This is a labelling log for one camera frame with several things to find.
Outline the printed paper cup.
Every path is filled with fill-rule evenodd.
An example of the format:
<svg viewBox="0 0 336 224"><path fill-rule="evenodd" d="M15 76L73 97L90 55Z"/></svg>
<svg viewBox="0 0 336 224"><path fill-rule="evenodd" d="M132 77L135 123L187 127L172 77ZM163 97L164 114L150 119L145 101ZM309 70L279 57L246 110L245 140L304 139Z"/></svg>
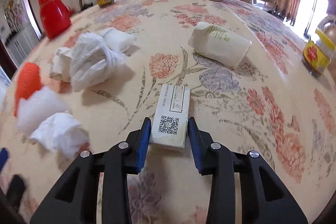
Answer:
<svg viewBox="0 0 336 224"><path fill-rule="evenodd" d="M49 77L57 81L69 83L72 50L68 47L58 48L52 57Z"/></svg>

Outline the small white QR box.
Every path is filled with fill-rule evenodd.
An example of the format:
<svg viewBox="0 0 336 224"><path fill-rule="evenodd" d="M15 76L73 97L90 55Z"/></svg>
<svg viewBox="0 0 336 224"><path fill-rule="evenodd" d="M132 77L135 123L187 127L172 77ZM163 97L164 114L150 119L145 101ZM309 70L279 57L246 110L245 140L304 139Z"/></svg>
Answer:
<svg viewBox="0 0 336 224"><path fill-rule="evenodd" d="M162 85L150 142L173 151L185 148L191 91L185 86Z"/></svg>

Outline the crushed white paper cup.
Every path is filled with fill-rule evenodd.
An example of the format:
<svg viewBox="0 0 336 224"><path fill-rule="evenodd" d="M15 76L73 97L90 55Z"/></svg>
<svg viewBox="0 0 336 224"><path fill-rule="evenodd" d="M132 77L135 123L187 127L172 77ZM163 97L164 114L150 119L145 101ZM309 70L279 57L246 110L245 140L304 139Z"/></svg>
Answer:
<svg viewBox="0 0 336 224"><path fill-rule="evenodd" d="M188 45L198 54L234 69L246 56L252 42L221 26L199 22Z"/></svg>

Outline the white tissue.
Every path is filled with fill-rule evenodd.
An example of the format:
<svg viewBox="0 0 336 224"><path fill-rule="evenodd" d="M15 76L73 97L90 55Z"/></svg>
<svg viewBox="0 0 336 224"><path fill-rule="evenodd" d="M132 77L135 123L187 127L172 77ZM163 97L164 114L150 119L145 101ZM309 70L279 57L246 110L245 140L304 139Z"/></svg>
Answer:
<svg viewBox="0 0 336 224"><path fill-rule="evenodd" d="M80 147L89 142L82 125L70 113L56 113L43 121L30 135L46 150L61 152L67 158L73 158Z"/></svg>

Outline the white plastic bag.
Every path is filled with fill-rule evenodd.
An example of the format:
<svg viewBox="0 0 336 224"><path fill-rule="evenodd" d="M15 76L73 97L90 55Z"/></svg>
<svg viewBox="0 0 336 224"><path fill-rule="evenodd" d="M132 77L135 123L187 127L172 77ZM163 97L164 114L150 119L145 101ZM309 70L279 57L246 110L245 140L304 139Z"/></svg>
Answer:
<svg viewBox="0 0 336 224"><path fill-rule="evenodd" d="M126 55L113 51L101 36L87 32L72 48L70 80L73 92L103 83L126 61Z"/></svg>

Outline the red thermos jug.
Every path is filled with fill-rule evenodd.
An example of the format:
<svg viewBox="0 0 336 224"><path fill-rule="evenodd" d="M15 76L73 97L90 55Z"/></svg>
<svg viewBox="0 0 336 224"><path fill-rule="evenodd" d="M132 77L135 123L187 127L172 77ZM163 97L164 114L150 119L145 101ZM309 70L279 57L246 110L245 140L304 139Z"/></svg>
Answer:
<svg viewBox="0 0 336 224"><path fill-rule="evenodd" d="M70 13L62 0L38 0L46 36L52 40L71 25Z"/></svg>

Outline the white rolled foam piece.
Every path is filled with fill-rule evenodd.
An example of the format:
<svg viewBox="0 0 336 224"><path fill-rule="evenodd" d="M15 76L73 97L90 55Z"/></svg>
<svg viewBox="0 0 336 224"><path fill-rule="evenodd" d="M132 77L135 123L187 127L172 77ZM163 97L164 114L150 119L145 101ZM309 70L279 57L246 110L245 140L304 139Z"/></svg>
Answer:
<svg viewBox="0 0 336 224"><path fill-rule="evenodd" d="M137 40L134 35L108 27L99 32L110 50L125 53Z"/></svg>

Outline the orange foam fruit net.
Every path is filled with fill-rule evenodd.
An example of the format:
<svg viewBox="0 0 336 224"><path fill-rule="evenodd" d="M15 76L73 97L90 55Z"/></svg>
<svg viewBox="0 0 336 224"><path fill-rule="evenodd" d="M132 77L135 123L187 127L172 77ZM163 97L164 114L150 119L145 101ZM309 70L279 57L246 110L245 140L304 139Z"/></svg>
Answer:
<svg viewBox="0 0 336 224"><path fill-rule="evenodd" d="M18 75L17 86L14 94L14 116L18 114L20 99L29 99L32 94L43 87L40 67L31 62L26 62Z"/></svg>

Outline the yellow lid jar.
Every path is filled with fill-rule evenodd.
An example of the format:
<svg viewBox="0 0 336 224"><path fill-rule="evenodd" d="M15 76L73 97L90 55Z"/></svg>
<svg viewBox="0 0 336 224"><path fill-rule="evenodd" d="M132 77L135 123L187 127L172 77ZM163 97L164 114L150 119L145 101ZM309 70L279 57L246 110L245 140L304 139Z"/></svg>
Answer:
<svg viewBox="0 0 336 224"><path fill-rule="evenodd" d="M334 43L317 28L303 49L302 59L312 74L320 76L331 63L334 53Z"/></svg>

